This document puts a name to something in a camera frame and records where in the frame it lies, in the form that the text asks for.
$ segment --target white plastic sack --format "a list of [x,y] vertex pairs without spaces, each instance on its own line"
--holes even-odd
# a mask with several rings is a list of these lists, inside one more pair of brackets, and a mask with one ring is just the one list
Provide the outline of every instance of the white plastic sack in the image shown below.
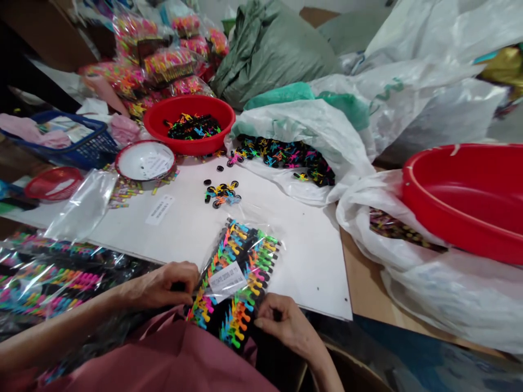
[[504,91],[472,80],[477,57],[523,41],[523,7],[513,0],[400,0],[353,73],[361,77],[390,64],[420,60],[449,74],[470,70],[432,93],[433,99],[381,157],[403,164],[413,154],[486,136]]
[[381,277],[388,294],[430,325],[486,347],[523,353],[523,270],[453,248],[440,254],[370,230],[371,206],[427,241],[445,245],[398,199],[401,181],[400,170],[363,178],[341,197],[336,211],[360,250],[385,267]]
[[230,136],[226,136],[228,151],[236,147],[232,140],[242,133],[286,143],[302,140],[323,155],[336,175],[334,187],[319,188],[312,181],[297,180],[293,173],[306,171],[305,168],[271,168],[261,158],[237,163],[274,182],[285,194],[305,204],[332,203],[349,185],[375,172],[360,136],[343,112],[323,100],[279,103],[243,112],[236,118]]
[[380,159],[404,164],[427,148],[480,142],[505,95],[503,88],[472,78],[442,87]]
[[521,2],[514,0],[398,0],[367,47],[366,61],[471,64],[522,42],[522,19]]
[[369,104],[369,127],[359,132],[373,161],[420,114],[437,89],[481,71],[411,60],[387,64],[356,76],[330,75],[309,82],[314,95],[353,94]]

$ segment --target white board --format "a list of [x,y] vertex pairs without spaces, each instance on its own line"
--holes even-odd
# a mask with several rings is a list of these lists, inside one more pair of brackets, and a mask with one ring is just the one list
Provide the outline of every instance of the white board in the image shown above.
[[[272,182],[238,166],[228,168],[226,158],[200,163],[187,158],[180,174],[155,196],[132,197],[129,208],[109,210],[89,241],[142,259],[166,263],[192,261],[202,268],[228,217],[226,208],[205,204],[209,179],[212,185],[239,186],[245,205],[265,211],[266,221],[282,228],[285,249],[275,266],[269,291],[288,295],[300,306],[332,317],[352,320],[349,287],[335,206],[312,207],[286,196]],[[216,167],[224,167],[218,172]],[[146,224],[151,209],[164,196],[174,197],[158,225]],[[43,205],[33,211],[15,211],[6,218],[45,228],[63,203]]]

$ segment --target pink fabric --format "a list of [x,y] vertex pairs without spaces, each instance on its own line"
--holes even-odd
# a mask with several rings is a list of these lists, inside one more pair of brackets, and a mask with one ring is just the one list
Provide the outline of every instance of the pink fabric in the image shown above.
[[26,371],[0,381],[0,390],[277,392],[214,336],[176,317],[173,311],[155,317],[125,346],[45,387],[37,388],[32,382],[34,371]]
[[111,131],[114,140],[122,146],[127,146],[138,141],[140,127],[133,120],[115,114],[111,119]]
[[63,131],[51,131],[41,134],[37,124],[30,118],[20,118],[9,114],[0,114],[0,128],[23,140],[49,148],[62,149],[71,145],[71,140]]

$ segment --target red basket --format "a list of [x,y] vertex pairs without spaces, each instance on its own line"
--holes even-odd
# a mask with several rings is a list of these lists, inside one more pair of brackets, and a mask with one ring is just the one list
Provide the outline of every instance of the red basket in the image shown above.
[[[63,182],[72,180],[64,189],[48,194]],[[76,168],[59,167],[40,173],[24,189],[26,196],[32,199],[65,200],[69,199],[83,181],[82,173]]]
[[[182,113],[189,115],[212,115],[222,132],[200,140],[177,140],[167,137],[164,120],[177,120]],[[225,135],[230,132],[236,121],[236,114],[230,105],[218,98],[206,95],[185,95],[169,98],[156,103],[147,111],[143,119],[145,128],[156,139],[165,143],[175,154],[202,156],[212,154],[223,145]]]

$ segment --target red plastic bowl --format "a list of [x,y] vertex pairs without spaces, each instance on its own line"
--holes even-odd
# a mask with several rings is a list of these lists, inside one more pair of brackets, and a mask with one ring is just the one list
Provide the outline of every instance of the red plastic bowl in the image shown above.
[[[61,191],[50,195],[47,194],[56,189],[59,184],[69,180],[72,180],[72,183]],[[24,192],[27,197],[32,199],[65,200],[69,199],[76,192],[82,181],[82,173],[77,168],[59,167],[37,175],[26,185]]]
[[[200,140],[176,140],[167,137],[169,129],[164,120],[177,121],[182,113],[189,115],[210,114],[220,124],[222,132]],[[227,103],[205,95],[184,95],[158,102],[147,111],[143,123],[147,131],[165,143],[175,154],[201,156],[212,154],[223,145],[225,135],[236,121],[234,110]]]
[[403,168],[403,202],[458,248],[523,265],[523,145],[450,145]]

